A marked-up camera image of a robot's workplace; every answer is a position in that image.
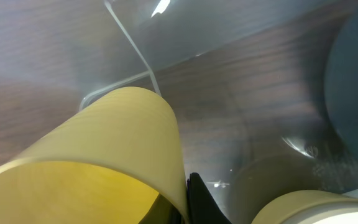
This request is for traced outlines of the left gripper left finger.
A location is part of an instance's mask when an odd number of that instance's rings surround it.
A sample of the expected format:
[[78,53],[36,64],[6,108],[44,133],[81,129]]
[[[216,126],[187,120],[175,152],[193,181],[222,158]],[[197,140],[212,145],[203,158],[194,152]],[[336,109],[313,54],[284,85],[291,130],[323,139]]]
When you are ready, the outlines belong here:
[[179,211],[161,194],[139,224],[182,224]]

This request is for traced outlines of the yellow bowl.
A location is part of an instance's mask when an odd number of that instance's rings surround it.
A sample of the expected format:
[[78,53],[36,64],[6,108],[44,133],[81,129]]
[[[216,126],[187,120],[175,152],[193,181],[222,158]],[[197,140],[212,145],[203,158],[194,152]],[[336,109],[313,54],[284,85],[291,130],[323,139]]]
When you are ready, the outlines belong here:
[[319,190],[300,190],[268,203],[252,224],[313,223],[335,215],[358,212],[358,198]]

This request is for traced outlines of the dark blue bowl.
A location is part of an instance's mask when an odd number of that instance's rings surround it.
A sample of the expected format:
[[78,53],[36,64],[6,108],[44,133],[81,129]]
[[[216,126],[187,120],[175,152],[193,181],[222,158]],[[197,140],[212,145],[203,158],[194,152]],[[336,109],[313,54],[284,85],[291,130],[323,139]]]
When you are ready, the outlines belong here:
[[358,160],[358,9],[343,25],[331,48],[324,99],[334,129]]

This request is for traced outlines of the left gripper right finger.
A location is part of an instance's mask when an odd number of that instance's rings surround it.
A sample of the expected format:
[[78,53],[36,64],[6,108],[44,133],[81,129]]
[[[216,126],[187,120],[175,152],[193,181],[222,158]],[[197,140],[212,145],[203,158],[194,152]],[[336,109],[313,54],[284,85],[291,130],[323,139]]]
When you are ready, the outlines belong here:
[[186,194],[191,224],[231,224],[198,173],[190,174]]

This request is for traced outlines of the light grey bowl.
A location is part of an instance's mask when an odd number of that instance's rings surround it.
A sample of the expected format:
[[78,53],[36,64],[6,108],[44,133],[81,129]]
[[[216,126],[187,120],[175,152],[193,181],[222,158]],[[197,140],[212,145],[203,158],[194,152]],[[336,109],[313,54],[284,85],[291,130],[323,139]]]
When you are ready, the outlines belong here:
[[315,221],[313,224],[358,224],[358,212],[327,217],[322,220]]

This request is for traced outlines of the yellow cup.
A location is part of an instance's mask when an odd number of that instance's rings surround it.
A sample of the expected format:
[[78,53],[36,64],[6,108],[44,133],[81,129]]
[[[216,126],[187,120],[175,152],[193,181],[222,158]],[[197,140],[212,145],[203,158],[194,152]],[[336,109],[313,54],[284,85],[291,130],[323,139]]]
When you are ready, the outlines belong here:
[[124,87],[0,166],[0,223],[139,223],[159,194],[189,220],[177,119]]

